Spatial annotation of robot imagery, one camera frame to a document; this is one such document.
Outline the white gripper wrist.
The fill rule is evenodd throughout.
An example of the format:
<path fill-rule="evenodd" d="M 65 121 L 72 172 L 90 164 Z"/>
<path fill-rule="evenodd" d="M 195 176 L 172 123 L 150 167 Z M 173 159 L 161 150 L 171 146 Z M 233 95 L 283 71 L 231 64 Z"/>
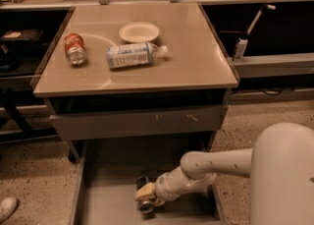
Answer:
<path fill-rule="evenodd" d="M 135 200 L 154 199 L 153 204 L 161 206 L 165 201 L 173 201 L 183 194 L 190 193 L 194 184 L 195 181 L 188 177 L 181 167 L 177 167 L 159 176 L 155 185 L 148 183 L 137 190 Z"/>

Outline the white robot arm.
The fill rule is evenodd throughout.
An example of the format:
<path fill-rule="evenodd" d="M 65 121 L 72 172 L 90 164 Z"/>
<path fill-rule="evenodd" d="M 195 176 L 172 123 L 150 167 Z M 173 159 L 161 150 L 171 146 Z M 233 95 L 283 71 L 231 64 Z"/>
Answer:
<path fill-rule="evenodd" d="M 314 225 L 314 130 L 295 123 L 266 128 L 254 146 L 191 151 L 180 166 L 137 189 L 143 210 L 197 193 L 220 174 L 248 177 L 249 225 Z"/>

